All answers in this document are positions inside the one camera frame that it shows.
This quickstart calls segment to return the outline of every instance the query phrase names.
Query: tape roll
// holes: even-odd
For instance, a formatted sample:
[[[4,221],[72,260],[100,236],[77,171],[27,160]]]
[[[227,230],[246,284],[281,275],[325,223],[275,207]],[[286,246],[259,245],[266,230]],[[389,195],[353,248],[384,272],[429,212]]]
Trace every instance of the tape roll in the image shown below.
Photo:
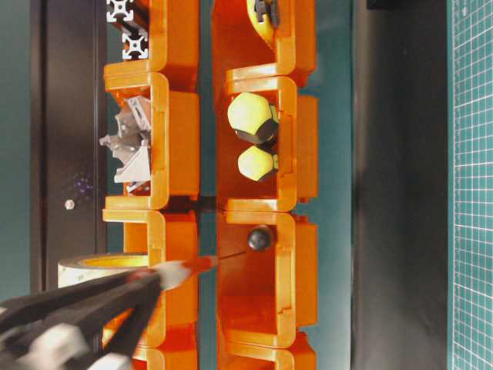
[[[95,254],[69,258],[59,262],[59,288],[147,267],[148,263],[145,253]]]

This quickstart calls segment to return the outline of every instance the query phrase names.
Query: bolt head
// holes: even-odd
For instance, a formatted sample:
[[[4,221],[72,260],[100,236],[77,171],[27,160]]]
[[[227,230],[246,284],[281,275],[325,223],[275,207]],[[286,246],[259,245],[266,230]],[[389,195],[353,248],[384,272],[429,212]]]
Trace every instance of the bolt head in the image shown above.
[[[68,199],[65,201],[65,209],[73,210],[75,208],[75,202],[72,199]]]

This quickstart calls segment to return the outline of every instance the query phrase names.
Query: orange storage bin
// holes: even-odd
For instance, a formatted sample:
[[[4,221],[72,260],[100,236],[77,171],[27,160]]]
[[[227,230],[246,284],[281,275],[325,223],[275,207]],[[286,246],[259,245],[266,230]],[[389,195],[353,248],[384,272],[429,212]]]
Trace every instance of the orange storage bin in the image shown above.
[[[167,370],[181,368],[197,370],[197,342],[195,329],[169,331],[159,348],[137,348],[133,356],[133,370]]]
[[[274,232],[266,251],[248,245],[257,225]],[[217,249],[218,319],[227,341],[289,348],[299,327],[317,322],[317,227],[305,217],[219,213]]]
[[[228,121],[227,110],[240,93],[256,93],[275,103],[279,133],[274,151],[279,170],[263,182],[244,177],[238,156],[252,144],[239,139]],[[230,81],[216,110],[217,203],[231,211],[292,210],[297,201],[318,194],[318,105],[312,96],[299,96],[287,77]]]
[[[105,78],[161,72],[171,89],[194,91],[199,65],[199,0],[135,0],[149,12],[149,58],[108,64]]]
[[[256,32],[247,0],[213,6],[213,83],[216,100],[225,80],[290,76],[299,86],[315,70],[315,0],[278,0],[280,25],[272,47]]]
[[[149,266],[164,261],[188,261],[198,253],[197,224],[194,213],[161,213],[156,210],[103,210],[106,222],[123,222],[127,253],[147,252]],[[159,347],[172,328],[194,326],[198,315],[198,280],[190,278],[171,291],[164,292],[139,345]],[[107,341],[123,317],[105,328]]]
[[[273,349],[226,342],[218,343],[219,370],[316,370],[317,354],[307,335],[297,333],[288,349]]]
[[[200,105],[191,92],[169,90],[160,73],[106,77],[106,91],[122,106],[125,98],[151,100],[150,189],[135,196],[106,197],[107,209],[159,210],[170,197],[200,193]]]

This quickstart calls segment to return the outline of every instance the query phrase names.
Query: black ball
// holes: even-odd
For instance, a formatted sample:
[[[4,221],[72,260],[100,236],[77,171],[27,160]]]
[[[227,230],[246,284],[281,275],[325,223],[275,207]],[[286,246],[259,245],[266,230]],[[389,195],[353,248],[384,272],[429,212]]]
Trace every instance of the black ball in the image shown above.
[[[248,234],[248,245],[254,251],[265,251],[272,244],[272,239],[272,232],[268,226],[257,226]]]

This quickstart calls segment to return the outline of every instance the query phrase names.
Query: black surface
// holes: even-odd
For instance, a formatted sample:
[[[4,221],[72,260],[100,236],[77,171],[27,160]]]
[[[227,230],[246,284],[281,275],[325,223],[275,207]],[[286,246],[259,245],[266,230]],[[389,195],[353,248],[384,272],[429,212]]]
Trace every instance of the black surface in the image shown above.
[[[446,369],[446,1],[355,14],[352,368]]]
[[[59,260],[106,250],[106,4],[32,0],[32,291]],[[74,210],[65,209],[73,199]]]
[[[367,8],[370,10],[390,8],[397,0],[367,0]]]

